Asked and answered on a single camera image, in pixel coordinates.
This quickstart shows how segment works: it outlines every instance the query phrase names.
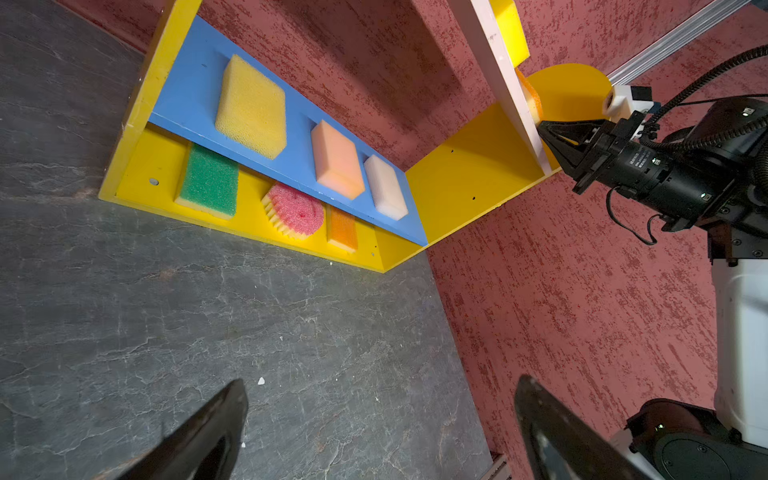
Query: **yellow shelf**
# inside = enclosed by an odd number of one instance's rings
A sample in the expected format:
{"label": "yellow shelf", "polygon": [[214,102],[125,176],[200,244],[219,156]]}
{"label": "yellow shelf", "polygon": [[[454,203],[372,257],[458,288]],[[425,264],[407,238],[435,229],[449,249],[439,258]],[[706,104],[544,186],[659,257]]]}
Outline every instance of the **yellow shelf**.
{"label": "yellow shelf", "polygon": [[[326,228],[306,240],[277,232],[261,199],[273,184],[240,169],[237,214],[231,220],[174,202],[189,142],[147,123],[189,31],[201,0],[167,0],[124,119],[124,130],[99,197],[153,214],[221,230],[376,272],[386,272],[421,252],[421,247],[386,230],[357,222],[359,249],[347,253],[326,242]],[[592,67],[556,65],[528,79],[544,106],[545,120],[601,118],[611,89]],[[548,152],[550,166],[557,164]],[[544,180],[536,157],[498,104],[478,115],[406,172],[429,245],[501,206]]]}
{"label": "yellow shelf", "polygon": [[294,240],[278,232],[264,213],[261,199],[275,183],[253,170],[240,167],[237,188],[237,213],[222,220],[174,202],[178,183],[183,179],[189,141],[148,124],[139,138],[115,195],[119,203],[140,210],[195,223],[202,227],[271,243],[279,247],[310,253],[329,260],[384,271],[374,228],[357,221],[358,250],[347,253],[326,240],[326,226],[306,240]]}

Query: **cable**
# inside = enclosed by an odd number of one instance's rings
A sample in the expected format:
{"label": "cable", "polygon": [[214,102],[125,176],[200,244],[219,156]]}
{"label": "cable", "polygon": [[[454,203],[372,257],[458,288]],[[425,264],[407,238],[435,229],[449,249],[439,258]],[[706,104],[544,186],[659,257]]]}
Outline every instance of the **cable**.
{"label": "cable", "polygon": [[668,144],[671,141],[683,140],[694,129],[694,127],[695,125],[691,125],[690,127],[685,127],[685,128],[681,128],[680,130],[675,130],[671,134],[664,137],[661,143]]}
{"label": "cable", "polygon": [[768,97],[768,94],[744,94],[744,95],[732,95],[730,97],[720,97],[720,98],[710,98],[708,100],[697,100],[697,101],[685,101],[681,104],[678,104],[678,107],[684,107],[686,105],[698,105],[698,104],[709,104],[714,101],[720,101],[720,100],[732,100],[734,98],[762,98],[762,97]]}
{"label": "cable", "polygon": [[751,131],[755,131],[759,128],[768,126],[768,115],[766,115],[764,117],[757,118],[756,120],[751,121],[742,127],[721,131],[696,141],[682,141],[676,144],[664,144],[653,141],[653,139],[656,138],[656,132],[659,129],[658,121],[670,110],[678,107],[683,102],[683,100],[690,97],[696,90],[702,88],[705,84],[714,80],[724,72],[729,71],[731,68],[754,60],[755,58],[764,57],[766,55],[768,55],[768,45],[761,45],[759,47],[752,48],[751,50],[742,52],[732,58],[729,58],[715,68],[709,70],[707,73],[701,75],[693,83],[685,87],[679,94],[675,95],[672,100],[668,101],[658,112],[651,116],[643,128],[643,132],[640,137],[640,143],[646,147],[656,148],[659,150],[687,151],[717,145],[726,140],[730,140],[731,138],[740,137],[741,135],[746,135]]}
{"label": "cable", "polygon": [[755,185],[763,195],[768,195],[768,138],[763,141],[757,151],[753,173]]}
{"label": "cable", "polygon": [[655,214],[651,218],[648,219],[648,223],[646,224],[646,227],[648,228],[648,236],[650,237],[650,240],[645,240],[643,237],[640,236],[639,233],[632,230],[630,227],[627,227],[622,222],[619,221],[619,219],[616,218],[616,215],[614,215],[614,211],[611,208],[611,195],[613,194],[614,190],[619,188],[620,185],[617,185],[616,187],[611,188],[607,195],[605,196],[605,208],[608,210],[608,216],[613,220],[619,227],[624,228],[632,232],[633,235],[637,237],[637,239],[649,247],[652,247],[653,245],[656,245],[658,243],[658,240],[656,240],[656,237],[654,237],[653,232],[650,231],[650,223],[654,220],[654,218],[661,218],[661,214]]}

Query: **gray marble floor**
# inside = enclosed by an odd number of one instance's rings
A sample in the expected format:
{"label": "gray marble floor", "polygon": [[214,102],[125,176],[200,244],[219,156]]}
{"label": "gray marble floor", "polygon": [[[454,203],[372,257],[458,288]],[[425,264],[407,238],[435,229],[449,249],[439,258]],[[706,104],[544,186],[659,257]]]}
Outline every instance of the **gray marble floor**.
{"label": "gray marble floor", "polygon": [[238,377],[234,478],[479,478],[424,255],[381,275],[97,200],[141,56],[0,3],[0,478],[114,477]]}

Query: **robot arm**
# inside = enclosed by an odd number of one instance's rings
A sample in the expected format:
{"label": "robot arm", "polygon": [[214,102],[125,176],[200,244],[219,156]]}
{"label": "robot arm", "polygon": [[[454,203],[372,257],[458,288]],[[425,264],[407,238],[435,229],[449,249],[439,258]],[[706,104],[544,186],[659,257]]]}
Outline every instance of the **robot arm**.
{"label": "robot arm", "polygon": [[[656,122],[719,73],[768,55],[768,45],[707,72],[644,124],[629,118],[543,121],[542,140],[583,193],[594,181],[658,212],[662,231],[707,231],[717,294],[716,411],[655,399],[627,421],[614,446],[652,478],[765,478],[768,472],[768,103],[715,101],[702,121],[656,143]],[[609,96],[606,105],[615,103]],[[640,141],[633,141],[640,133]]]}

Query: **round pink sponge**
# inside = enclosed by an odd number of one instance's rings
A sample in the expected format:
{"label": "round pink sponge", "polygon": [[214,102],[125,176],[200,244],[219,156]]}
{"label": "round pink sponge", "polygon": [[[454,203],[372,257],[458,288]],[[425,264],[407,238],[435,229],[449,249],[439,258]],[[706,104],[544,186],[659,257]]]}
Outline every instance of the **round pink sponge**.
{"label": "round pink sponge", "polygon": [[266,215],[281,233],[303,240],[323,226],[323,203],[283,184],[274,184],[261,200]]}

